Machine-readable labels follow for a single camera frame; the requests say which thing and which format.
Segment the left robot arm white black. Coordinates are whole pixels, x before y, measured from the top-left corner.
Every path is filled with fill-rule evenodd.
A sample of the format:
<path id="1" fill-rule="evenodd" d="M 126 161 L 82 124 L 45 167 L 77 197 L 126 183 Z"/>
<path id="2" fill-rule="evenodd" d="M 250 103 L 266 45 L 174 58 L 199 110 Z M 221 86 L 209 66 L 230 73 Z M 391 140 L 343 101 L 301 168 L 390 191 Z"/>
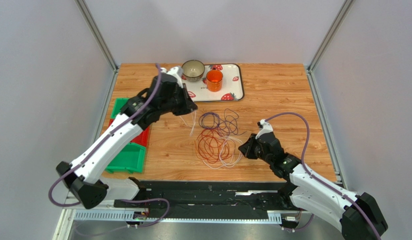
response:
<path id="1" fill-rule="evenodd" d="M 102 177 L 106 167 L 132 139 L 162 115 L 182 116 L 197 109 L 180 75 L 161 73 L 153 79 L 150 88 L 126 102 L 112 125 L 81 156 L 57 165 L 60 176 L 57 182 L 63 182 L 85 209 L 108 200 L 134 200 L 142 189 L 140 182 L 133 177 Z"/>

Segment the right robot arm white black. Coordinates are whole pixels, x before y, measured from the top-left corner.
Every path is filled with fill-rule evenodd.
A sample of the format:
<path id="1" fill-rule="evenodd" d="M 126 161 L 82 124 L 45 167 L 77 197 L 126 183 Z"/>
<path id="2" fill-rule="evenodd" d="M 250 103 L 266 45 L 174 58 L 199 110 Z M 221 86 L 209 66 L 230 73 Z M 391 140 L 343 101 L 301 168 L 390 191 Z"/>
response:
<path id="1" fill-rule="evenodd" d="M 388 224 L 373 196 L 358 195 L 303 167 L 301 159 L 284 151 L 273 132 L 251 134 L 239 148 L 248 159 L 261 159 L 286 184 L 278 190 L 280 202 L 325 220 L 346 240 L 378 240 Z"/>

